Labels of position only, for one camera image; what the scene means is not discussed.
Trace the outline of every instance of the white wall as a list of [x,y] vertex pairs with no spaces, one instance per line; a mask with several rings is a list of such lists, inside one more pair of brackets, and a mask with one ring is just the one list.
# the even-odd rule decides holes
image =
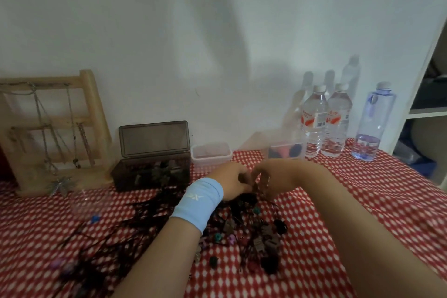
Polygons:
[[389,80],[387,149],[446,12],[447,0],[0,0],[0,76],[90,68],[115,139],[120,125],[187,120],[192,144],[237,148],[281,124],[305,71],[338,79],[358,53],[349,133]]

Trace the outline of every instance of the white shelf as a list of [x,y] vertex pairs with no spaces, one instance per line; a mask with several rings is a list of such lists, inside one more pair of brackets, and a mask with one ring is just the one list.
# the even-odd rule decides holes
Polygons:
[[422,108],[418,110],[410,110],[407,119],[441,117],[443,115],[447,115],[447,108]]

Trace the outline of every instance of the light blue wristband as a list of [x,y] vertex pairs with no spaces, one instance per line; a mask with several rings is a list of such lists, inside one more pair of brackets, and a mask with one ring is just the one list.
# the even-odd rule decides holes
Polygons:
[[201,178],[186,189],[171,217],[179,217],[193,224],[203,233],[216,206],[224,197],[224,189],[218,181]]

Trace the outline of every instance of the white bottle cap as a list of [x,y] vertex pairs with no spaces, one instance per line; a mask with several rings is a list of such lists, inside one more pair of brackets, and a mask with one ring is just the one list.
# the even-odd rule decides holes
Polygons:
[[377,90],[390,90],[391,83],[389,81],[381,81],[377,83]]
[[342,84],[342,83],[338,83],[335,84],[335,91],[339,91],[339,92],[345,92],[348,91],[349,88],[349,84]]
[[314,92],[326,92],[326,85],[315,85],[313,87]]

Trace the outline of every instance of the red polka dot tablecloth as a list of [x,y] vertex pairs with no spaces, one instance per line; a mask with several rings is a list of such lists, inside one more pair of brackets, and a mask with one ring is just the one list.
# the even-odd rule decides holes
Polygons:
[[[376,160],[363,162],[348,151],[337,158],[318,155],[325,165],[379,222],[402,244],[447,280],[447,194],[416,171],[379,151]],[[237,151],[233,160],[250,169],[262,160],[259,151]],[[192,168],[192,178],[197,174]],[[100,222],[84,232],[101,239],[109,228],[133,214],[132,202],[149,199],[154,191],[116,193]],[[191,268],[185,297],[354,297],[338,252],[307,194],[297,189],[275,201],[288,232],[281,237],[278,274],[266,275],[261,267],[239,272],[238,246],[213,245]],[[270,207],[261,204],[261,215],[271,221]],[[52,297],[59,283],[54,259],[73,261],[89,240],[74,237],[61,248],[77,227],[68,199],[54,197],[18,198],[10,183],[0,185],[0,297]],[[208,265],[211,256],[219,266]],[[69,288],[59,296],[71,297]]]

